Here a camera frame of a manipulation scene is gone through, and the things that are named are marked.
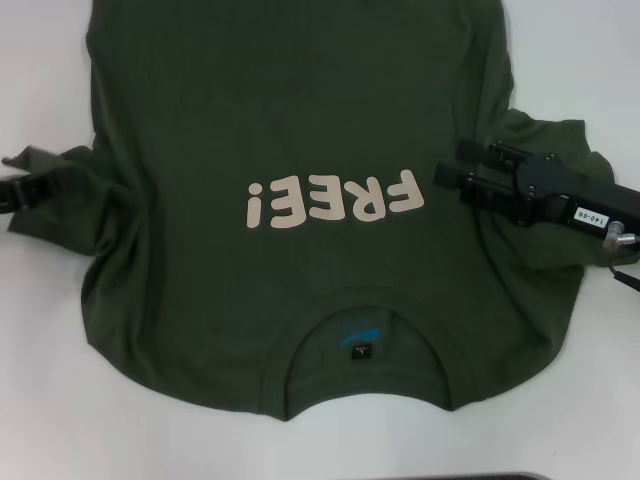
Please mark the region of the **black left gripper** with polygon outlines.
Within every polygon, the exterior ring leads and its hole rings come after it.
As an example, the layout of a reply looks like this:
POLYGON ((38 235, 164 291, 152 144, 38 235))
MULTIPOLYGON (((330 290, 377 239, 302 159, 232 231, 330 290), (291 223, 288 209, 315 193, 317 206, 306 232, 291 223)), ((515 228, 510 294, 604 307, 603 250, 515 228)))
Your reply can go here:
POLYGON ((56 173, 29 174, 2 179, 0 184, 0 214, 12 214, 32 209, 56 195, 56 173))

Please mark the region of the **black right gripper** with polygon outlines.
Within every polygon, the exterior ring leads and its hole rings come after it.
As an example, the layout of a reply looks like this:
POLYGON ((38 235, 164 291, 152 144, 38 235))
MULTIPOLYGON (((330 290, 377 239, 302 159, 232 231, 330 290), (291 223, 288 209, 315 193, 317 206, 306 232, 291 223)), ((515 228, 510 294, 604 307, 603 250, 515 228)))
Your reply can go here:
MULTIPOLYGON (((615 183, 580 174, 550 156, 531 156, 495 142, 483 146, 469 140, 457 145, 457 159, 515 173, 515 185, 533 203, 535 222, 554 223, 603 240, 616 234, 639 238, 639 193, 615 183)), ((462 203, 518 222, 518 197, 513 187, 439 163, 435 186, 459 193, 462 203)))

